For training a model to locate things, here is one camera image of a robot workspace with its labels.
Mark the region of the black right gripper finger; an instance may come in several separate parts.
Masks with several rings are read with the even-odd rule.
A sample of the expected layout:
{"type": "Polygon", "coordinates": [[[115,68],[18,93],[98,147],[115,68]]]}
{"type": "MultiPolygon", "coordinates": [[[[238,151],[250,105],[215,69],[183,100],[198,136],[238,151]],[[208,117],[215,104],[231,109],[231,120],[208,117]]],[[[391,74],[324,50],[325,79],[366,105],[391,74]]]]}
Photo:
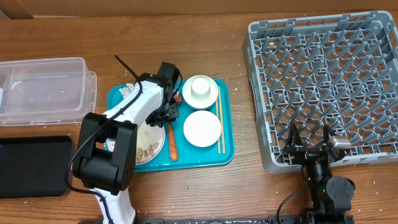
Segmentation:
{"type": "Polygon", "coordinates": [[[323,145],[332,146],[331,138],[335,136],[335,132],[330,128],[328,124],[323,125],[323,145]]]}
{"type": "Polygon", "coordinates": [[[302,140],[296,124],[292,121],[290,123],[289,135],[285,142],[285,153],[286,154],[296,153],[299,150],[299,148],[302,148],[302,140]]]}

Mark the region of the red snack wrapper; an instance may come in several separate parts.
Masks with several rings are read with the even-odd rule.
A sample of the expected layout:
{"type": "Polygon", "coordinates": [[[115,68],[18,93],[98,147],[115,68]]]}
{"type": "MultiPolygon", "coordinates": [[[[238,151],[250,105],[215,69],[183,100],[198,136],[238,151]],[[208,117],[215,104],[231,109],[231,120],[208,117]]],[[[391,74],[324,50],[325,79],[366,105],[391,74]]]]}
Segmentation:
{"type": "Polygon", "coordinates": [[[175,100],[175,103],[177,106],[179,106],[183,103],[183,97],[179,91],[174,95],[174,100],[175,100]]]}

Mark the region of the white paper cup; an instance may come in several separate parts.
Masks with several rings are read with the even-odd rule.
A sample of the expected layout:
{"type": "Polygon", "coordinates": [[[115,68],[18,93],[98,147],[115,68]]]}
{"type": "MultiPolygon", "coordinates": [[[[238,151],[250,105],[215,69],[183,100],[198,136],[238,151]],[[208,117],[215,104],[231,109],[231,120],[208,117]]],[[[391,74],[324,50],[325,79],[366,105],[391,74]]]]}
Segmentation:
{"type": "Polygon", "coordinates": [[[206,78],[199,77],[192,81],[191,94],[196,99],[205,99],[210,94],[210,84],[206,78]]]}

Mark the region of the white tissue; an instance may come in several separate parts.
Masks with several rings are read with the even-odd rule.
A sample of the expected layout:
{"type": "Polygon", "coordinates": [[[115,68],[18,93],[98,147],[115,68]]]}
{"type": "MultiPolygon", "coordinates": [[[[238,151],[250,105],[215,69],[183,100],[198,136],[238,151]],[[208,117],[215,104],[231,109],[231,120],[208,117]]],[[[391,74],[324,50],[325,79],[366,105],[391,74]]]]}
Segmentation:
{"type": "Polygon", "coordinates": [[[125,87],[119,89],[122,98],[125,99],[134,90],[134,84],[127,83],[125,87]]]}

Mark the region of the small pink bowl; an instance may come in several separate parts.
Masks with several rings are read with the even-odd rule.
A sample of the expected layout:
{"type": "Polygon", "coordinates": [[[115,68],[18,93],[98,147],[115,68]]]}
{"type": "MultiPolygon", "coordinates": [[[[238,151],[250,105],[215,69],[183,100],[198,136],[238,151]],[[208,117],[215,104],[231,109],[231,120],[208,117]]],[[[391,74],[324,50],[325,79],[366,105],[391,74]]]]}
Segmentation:
{"type": "Polygon", "coordinates": [[[217,142],[216,115],[200,110],[190,114],[183,124],[186,140],[196,147],[209,147],[217,142]]]}

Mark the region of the rice and peanut shells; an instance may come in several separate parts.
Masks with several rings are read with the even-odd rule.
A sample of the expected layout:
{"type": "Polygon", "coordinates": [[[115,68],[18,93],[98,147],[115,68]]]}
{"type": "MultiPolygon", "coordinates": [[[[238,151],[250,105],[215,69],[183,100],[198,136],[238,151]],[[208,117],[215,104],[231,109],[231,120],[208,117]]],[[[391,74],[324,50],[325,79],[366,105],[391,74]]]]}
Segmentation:
{"type": "Polygon", "coordinates": [[[142,164],[155,156],[159,146],[159,137],[154,132],[154,127],[143,124],[137,133],[136,163],[142,164]]]}

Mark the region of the orange sausage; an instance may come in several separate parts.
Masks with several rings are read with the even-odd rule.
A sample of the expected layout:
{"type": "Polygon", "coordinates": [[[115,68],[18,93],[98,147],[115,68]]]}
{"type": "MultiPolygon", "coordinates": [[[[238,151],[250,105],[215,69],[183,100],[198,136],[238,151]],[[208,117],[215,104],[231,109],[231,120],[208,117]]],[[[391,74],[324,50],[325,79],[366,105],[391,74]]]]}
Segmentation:
{"type": "Polygon", "coordinates": [[[172,161],[178,160],[178,150],[175,142],[174,131],[172,125],[168,125],[168,137],[169,137],[169,156],[172,161]]]}

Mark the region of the large pink plate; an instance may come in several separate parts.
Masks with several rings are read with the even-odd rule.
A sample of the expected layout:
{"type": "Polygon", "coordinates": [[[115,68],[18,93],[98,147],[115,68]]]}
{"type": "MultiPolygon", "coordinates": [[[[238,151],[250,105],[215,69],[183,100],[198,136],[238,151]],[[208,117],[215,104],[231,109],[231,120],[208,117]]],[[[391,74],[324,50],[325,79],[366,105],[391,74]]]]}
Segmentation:
{"type": "Polygon", "coordinates": [[[162,150],[165,142],[165,128],[143,123],[137,132],[136,165],[153,160],[162,150]]]}

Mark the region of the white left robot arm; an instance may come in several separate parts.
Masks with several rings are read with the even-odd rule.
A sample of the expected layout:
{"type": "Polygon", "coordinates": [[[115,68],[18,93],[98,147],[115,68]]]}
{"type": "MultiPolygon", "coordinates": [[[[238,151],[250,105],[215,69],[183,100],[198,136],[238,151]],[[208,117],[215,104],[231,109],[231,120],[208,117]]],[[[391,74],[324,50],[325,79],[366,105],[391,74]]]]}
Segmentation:
{"type": "Polygon", "coordinates": [[[103,223],[134,223],[136,219],[128,187],[136,166],[139,127],[161,128],[179,116],[174,96],[182,75],[174,64],[163,62],[156,74],[135,78],[133,91],[117,106],[103,114],[85,115],[76,153],[64,174],[70,190],[96,197],[103,223]],[[73,187],[69,174],[80,179],[84,189],[73,187]]]}

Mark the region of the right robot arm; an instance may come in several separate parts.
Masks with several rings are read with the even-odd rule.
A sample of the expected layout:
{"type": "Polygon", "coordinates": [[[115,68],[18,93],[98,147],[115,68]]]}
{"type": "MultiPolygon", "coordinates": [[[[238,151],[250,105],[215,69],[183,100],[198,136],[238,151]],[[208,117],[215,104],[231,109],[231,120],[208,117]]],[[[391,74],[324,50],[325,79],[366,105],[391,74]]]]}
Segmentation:
{"type": "Polygon", "coordinates": [[[301,173],[308,187],[289,195],[279,205],[275,219],[277,223],[299,224],[354,224],[354,218],[347,216],[351,210],[355,184],[351,179],[334,176],[331,164],[342,160],[351,149],[348,138],[339,136],[329,125],[323,126],[323,141],[318,147],[305,146],[295,123],[291,122],[289,136],[282,150],[293,156],[292,163],[301,166],[301,173]],[[296,216],[281,216],[283,205],[302,192],[310,192],[311,208],[306,208],[296,216]]]}

